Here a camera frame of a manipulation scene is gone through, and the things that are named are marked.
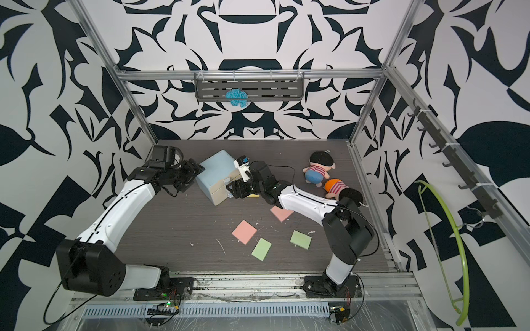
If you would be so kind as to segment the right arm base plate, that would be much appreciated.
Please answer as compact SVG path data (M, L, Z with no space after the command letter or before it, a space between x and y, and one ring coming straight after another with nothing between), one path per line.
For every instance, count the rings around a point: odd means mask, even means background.
M302 286L307 297L310 298L343 298L347 295L351 298L363 296L363 289L359 277L350 275L340 284L335 284L325 274L320 276L306 276Z

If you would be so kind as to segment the pink sticky note pad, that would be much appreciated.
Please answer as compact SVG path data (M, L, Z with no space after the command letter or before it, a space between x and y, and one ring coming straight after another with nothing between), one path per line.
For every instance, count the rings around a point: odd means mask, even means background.
M232 235L244 245L247 245L248 242L252 239L254 234L257 232L257 229L251 226L245 220L242 220L241 223L233 230Z
M284 222L293 214L293 211L273 206L273 208L271 208L271 213L278 219L278 221Z

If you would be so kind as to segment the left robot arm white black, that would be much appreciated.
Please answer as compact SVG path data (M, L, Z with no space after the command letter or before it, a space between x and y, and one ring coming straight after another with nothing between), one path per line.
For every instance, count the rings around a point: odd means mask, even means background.
M195 160L176 165L136 168L116 199L76 239L63 240L56 249L61 287L110 297L124 290L154 289L164 283L163 269L123 263L115 254L132 222L160 190L186 191L204 172Z

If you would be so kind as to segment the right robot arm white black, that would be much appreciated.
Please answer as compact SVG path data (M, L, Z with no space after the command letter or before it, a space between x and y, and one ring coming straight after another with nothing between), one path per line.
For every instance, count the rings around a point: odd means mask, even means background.
M304 291L311 295L336 295L348 286L351 271L378 233L359 210L362 194L357 190L327 199L278 180L263 161L242 156L234 161L241 178L226 188L236 199L259 195L269 205L296 212L315 221L326 235L332 258L321 277L308 278Z

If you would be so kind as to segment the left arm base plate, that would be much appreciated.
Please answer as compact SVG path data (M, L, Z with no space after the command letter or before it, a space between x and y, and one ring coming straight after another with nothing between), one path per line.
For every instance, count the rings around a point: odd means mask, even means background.
M161 279L154 288L136 289L134 301L180 301L193 293L193 277L169 277Z

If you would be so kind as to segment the light blue drawer cabinet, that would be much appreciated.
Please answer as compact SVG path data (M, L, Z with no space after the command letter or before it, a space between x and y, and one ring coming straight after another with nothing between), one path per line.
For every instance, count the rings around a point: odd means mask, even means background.
M200 164L204 172L196 177L197 185L215 206L229 198L226 186L241 179L234 162L235 159L226 150L221 150Z

